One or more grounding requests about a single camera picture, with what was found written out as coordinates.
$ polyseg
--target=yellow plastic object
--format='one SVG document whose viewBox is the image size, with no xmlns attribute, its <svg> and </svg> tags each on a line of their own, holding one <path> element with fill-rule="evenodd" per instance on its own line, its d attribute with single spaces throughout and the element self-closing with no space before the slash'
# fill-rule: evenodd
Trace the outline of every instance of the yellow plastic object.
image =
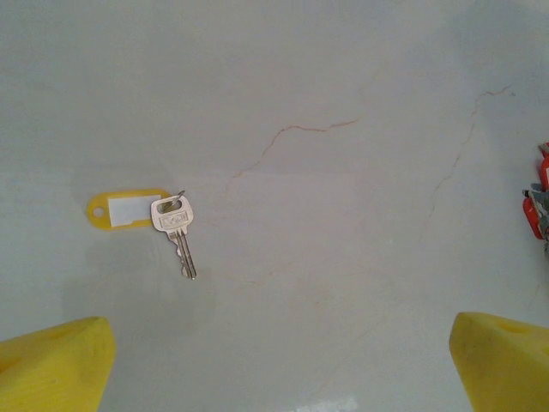
<svg viewBox="0 0 549 412">
<path fill-rule="evenodd" d="M 475 412 L 549 411 L 549 329 L 465 312 L 449 348 Z"/>
<path fill-rule="evenodd" d="M 127 229 L 130 227 L 143 227 L 152 224 L 150 218 L 133 221 L 129 225 L 112 226 L 111 211 L 109 210 L 109 199 L 122 199 L 130 197 L 160 196 L 160 198 L 169 197 L 170 194 L 162 189 L 143 189 L 139 191 L 112 191 L 100 193 L 92 198 L 87 204 L 87 218 L 95 227 L 103 230 Z"/>
<path fill-rule="evenodd" d="M 95 411 L 114 362 L 105 318 L 0 342 L 0 411 Z"/>
</svg>

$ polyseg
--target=white floor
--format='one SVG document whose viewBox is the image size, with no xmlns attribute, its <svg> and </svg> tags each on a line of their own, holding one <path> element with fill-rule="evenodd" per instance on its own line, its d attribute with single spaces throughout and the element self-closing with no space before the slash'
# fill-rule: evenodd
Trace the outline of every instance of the white floor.
<svg viewBox="0 0 549 412">
<path fill-rule="evenodd" d="M 538 0 L 0 5 L 0 338 L 107 316 L 101 411 L 469 411 L 459 311 L 548 325 Z M 102 191 L 187 190 L 198 269 Z"/>
</svg>

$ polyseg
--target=key ring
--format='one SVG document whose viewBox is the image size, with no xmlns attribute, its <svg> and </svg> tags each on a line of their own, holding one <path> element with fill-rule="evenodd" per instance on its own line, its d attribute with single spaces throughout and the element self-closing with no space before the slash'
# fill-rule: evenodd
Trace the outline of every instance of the key ring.
<svg viewBox="0 0 549 412">
<path fill-rule="evenodd" d="M 175 199 L 171 200 L 170 202 L 166 202 L 166 203 L 162 204 L 162 213 L 165 213 L 168 210 L 170 210 L 175 205 L 175 203 L 179 202 L 179 199 L 181 197 L 183 197 L 184 194 L 185 194 L 185 191 L 180 191 L 176 195 L 177 197 Z"/>
</svg>

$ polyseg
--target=silver key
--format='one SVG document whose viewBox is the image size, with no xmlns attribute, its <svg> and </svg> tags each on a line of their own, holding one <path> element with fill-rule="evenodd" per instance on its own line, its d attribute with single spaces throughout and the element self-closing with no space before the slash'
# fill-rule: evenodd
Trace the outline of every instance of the silver key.
<svg viewBox="0 0 549 412">
<path fill-rule="evenodd" d="M 151 204 L 151 218 L 154 228 L 165 232 L 168 239 L 178 247 L 178 255 L 181 257 L 181 273 L 190 279 L 196 279 L 195 264 L 187 243 L 187 227 L 194 219 L 189 201 L 183 196 L 184 191 L 176 196 L 160 199 Z"/>
</svg>

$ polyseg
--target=yellow key tag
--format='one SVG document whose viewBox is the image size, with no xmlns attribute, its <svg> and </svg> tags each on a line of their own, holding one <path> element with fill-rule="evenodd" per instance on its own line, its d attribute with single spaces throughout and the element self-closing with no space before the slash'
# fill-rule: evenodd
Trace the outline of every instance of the yellow key tag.
<svg viewBox="0 0 549 412">
<path fill-rule="evenodd" d="M 87 204 L 87 218 L 103 230 L 151 226 L 151 203 L 169 196 L 162 189 L 100 193 Z"/>
</svg>

